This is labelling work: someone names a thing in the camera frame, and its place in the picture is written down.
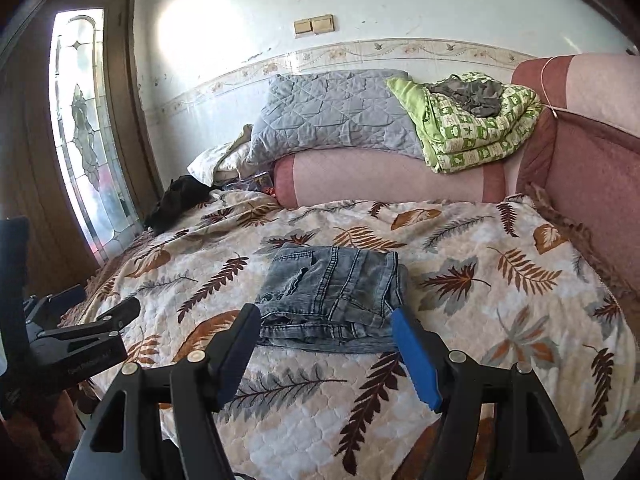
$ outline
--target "gray cloth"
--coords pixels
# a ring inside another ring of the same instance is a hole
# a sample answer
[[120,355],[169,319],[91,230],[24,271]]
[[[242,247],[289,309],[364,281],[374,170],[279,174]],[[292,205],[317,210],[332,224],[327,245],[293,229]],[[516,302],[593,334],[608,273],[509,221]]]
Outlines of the gray cloth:
[[457,75],[436,84],[425,84],[434,94],[444,94],[476,117],[495,117],[500,113],[504,88],[499,81],[462,81]]
[[319,352],[395,351],[390,314],[408,273],[398,253],[286,244],[274,257],[255,304],[258,344]]
[[248,161],[311,148],[357,146],[424,159],[415,125],[386,80],[401,70],[338,70],[271,78],[252,130]]

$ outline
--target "bed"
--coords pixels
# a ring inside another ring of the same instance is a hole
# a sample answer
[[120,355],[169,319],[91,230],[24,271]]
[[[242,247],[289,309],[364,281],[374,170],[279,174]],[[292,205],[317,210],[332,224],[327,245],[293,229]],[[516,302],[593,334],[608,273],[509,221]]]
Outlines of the bed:
[[[123,334],[127,361],[176,362],[230,326],[288,242],[397,251],[411,276],[407,301],[425,328],[478,362],[532,364],[587,478],[589,464],[637,425],[638,358],[625,317],[524,195],[497,204],[344,200],[285,209],[265,194],[214,191],[170,232],[143,234],[103,269],[64,323],[91,322],[134,295],[142,312]],[[98,392],[119,369],[94,377]],[[484,471],[491,417],[482,413],[469,478]],[[386,480],[417,478],[437,418],[397,352],[258,347],[215,421],[233,470],[245,476]],[[161,423],[175,438],[171,406],[161,406]]]

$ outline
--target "gray quilted blanket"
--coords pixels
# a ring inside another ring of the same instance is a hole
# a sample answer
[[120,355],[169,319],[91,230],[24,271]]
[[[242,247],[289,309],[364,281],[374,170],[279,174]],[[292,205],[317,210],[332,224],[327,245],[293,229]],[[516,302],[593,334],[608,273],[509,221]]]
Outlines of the gray quilted blanket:
[[424,158],[415,125],[386,86],[401,70],[275,75],[252,131],[248,160],[271,162],[310,148],[358,146]]

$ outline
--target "white pillow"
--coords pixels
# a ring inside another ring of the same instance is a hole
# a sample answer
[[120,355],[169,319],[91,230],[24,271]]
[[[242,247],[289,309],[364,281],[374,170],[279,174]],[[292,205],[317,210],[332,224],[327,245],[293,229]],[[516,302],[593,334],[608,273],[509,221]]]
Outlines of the white pillow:
[[263,171],[264,165],[251,165],[247,162],[247,155],[251,143],[250,124],[242,129],[242,134],[232,142],[220,144],[204,150],[188,165],[189,174],[207,186],[231,180],[245,178],[257,171]]

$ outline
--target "crumpled gray clothing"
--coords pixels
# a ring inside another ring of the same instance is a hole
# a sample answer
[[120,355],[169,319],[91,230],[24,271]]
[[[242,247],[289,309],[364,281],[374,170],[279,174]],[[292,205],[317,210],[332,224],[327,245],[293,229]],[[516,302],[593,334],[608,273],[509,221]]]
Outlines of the crumpled gray clothing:
[[390,315],[406,295],[398,253],[285,244],[255,304],[258,344],[318,352],[397,350]]
[[444,94],[476,117],[495,117],[500,113],[504,88],[499,81],[462,81],[457,75],[436,84],[425,84],[435,94]]

